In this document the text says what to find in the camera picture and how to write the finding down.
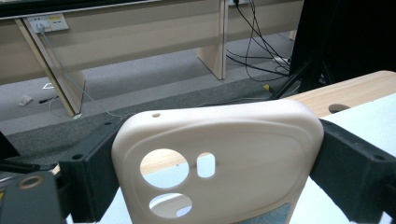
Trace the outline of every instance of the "wooden desk leg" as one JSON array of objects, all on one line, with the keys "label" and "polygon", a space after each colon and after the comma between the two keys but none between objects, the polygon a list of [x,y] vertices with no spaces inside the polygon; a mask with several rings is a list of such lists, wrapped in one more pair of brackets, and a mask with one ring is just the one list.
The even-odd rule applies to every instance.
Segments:
[{"label": "wooden desk leg", "polygon": [[82,90],[85,84],[85,78],[82,72],[78,71],[65,74],[59,62],[57,62],[56,57],[41,42],[27,19],[24,19],[23,22],[20,19],[16,19],[15,22],[20,27],[23,36],[58,93],[68,114],[71,117],[79,114],[82,104]]},{"label": "wooden desk leg", "polygon": [[218,78],[225,78],[226,36],[227,36],[228,3],[219,1],[219,43],[213,46],[198,48],[197,55],[201,61]]}]

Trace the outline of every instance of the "gray floor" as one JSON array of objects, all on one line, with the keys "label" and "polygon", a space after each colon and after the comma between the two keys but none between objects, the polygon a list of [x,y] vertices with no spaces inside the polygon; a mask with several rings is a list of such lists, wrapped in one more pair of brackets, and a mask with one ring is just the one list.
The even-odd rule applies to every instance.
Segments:
[{"label": "gray floor", "polygon": [[[289,40],[289,34],[268,35],[265,39],[280,55],[291,55],[293,41]],[[230,51],[242,55],[247,47],[247,40],[228,44]],[[268,54],[253,45],[249,55]],[[277,67],[276,63],[266,59],[248,62],[269,70]],[[258,79],[278,77],[254,69],[249,69],[249,72]],[[55,96],[54,89],[43,90],[49,83],[47,78],[0,86],[0,130],[22,154],[22,161],[56,161],[62,152],[98,125],[114,119],[106,111],[123,116],[145,110],[195,107],[247,97],[265,98],[269,93],[263,89],[264,84],[276,88],[286,80],[255,82],[248,77],[245,66],[230,60],[227,61],[227,77],[217,80],[196,57],[194,49],[97,67],[85,70],[84,75],[85,92],[95,102],[84,96],[79,119],[70,118],[60,100],[43,105],[38,103]],[[28,106],[18,105],[23,95],[31,96],[33,102]]]}]

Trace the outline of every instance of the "wall socket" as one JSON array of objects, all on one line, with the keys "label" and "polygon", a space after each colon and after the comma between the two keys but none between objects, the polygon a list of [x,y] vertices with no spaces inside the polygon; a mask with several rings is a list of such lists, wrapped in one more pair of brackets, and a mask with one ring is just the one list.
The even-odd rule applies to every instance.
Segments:
[{"label": "wall socket", "polygon": [[63,14],[28,17],[27,20],[30,22],[30,25],[37,34],[40,33],[39,27],[41,25],[44,27],[44,32],[69,29]]},{"label": "wall socket", "polygon": [[[239,5],[248,4],[248,3],[249,3],[249,0],[239,0]],[[233,2],[233,0],[229,0],[228,5],[235,6],[235,3]]]}]

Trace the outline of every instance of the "desk leg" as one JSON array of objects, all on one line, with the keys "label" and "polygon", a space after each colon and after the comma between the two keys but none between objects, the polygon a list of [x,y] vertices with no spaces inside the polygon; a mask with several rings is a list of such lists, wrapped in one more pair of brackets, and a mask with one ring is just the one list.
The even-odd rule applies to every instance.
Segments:
[{"label": "desk leg", "polygon": [[227,18],[228,3],[226,0],[221,0],[219,1],[219,43],[197,50],[198,57],[218,79],[225,78]]},{"label": "desk leg", "polygon": [[85,84],[85,78],[82,72],[78,71],[65,74],[59,62],[55,59],[56,57],[45,47],[27,19],[24,19],[24,22],[16,19],[15,22],[20,27],[23,36],[26,38],[35,57],[58,93],[68,114],[71,117],[79,114],[82,104],[82,90]]}]

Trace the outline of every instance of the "power outlet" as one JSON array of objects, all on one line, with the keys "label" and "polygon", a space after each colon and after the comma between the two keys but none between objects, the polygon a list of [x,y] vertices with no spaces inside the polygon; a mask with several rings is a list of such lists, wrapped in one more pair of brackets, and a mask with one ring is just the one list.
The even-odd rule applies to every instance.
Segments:
[{"label": "power outlet", "polygon": [[64,19],[63,14],[54,14],[47,16],[49,26],[52,31],[58,30],[67,30],[69,26],[67,25],[66,20]]},{"label": "power outlet", "polygon": [[[249,3],[249,0],[239,0],[239,5],[248,4],[248,3]],[[233,2],[233,0],[229,0],[228,5],[235,6],[235,3]]]},{"label": "power outlet", "polygon": [[39,30],[39,27],[41,26],[44,27],[44,32],[50,32],[52,30],[47,20],[47,16],[28,17],[27,20],[36,34],[41,33]]}]

